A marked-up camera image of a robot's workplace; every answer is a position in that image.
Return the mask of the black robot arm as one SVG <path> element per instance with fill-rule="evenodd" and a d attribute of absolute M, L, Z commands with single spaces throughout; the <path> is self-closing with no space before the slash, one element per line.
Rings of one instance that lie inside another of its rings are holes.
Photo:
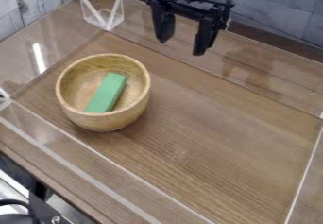
<path fill-rule="evenodd" d="M 199 22 L 195 35 L 193 55 L 201 56 L 213 46 L 221 30 L 229 27 L 232 0 L 147 0 L 155 37 L 164 43 L 175 33 L 175 15 Z"/>

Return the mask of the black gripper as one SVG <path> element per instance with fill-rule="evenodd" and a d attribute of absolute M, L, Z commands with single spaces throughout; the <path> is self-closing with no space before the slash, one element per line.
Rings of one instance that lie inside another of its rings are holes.
<path fill-rule="evenodd" d="M 231 8 L 235 7 L 232 0 L 151 0 L 151 14 L 155 30 L 155 37 L 164 43 L 175 31 L 175 16 L 169 6 L 161 2 L 171 3 L 179 14 L 197 18 L 216 14 L 216 21 L 204 17 L 199 21 L 195 37 L 193 55 L 201 56 L 213 45 L 219 29 L 228 27 Z"/>

